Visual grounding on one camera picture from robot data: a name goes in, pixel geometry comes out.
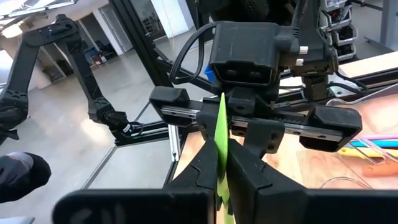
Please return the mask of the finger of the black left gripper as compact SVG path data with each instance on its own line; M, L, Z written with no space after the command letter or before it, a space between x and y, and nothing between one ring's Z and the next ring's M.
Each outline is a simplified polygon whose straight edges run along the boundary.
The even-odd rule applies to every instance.
M196 121L204 140L215 138L217 110L201 110L196 114Z
M275 154L285 133L280 121L251 119L246 128L243 146L255 156Z

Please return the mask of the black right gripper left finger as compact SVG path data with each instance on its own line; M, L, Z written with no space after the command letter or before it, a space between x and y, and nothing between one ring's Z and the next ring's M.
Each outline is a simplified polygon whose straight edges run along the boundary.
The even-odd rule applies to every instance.
M218 148L207 140L189 165L163 189L184 200L215 202L218 178Z

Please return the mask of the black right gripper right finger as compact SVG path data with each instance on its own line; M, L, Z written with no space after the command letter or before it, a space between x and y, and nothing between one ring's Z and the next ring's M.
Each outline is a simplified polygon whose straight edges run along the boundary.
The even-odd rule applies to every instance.
M236 223L303 223L305 187L269 166L234 139L226 175Z

